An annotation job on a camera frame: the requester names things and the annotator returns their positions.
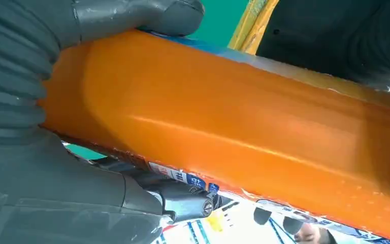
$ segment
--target blue label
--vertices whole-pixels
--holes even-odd
[[[218,192],[219,186],[213,183],[209,183],[209,192]]]
[[[187,183],[191,186],[196,186],[205,189],[206,183],[201,178],[198,178],[194,175],[187,174],[186,175]]]

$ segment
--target orange surface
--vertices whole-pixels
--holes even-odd
[[[141,32],[67,50],[55,68],[46,127],[390,238],[390,94]]]

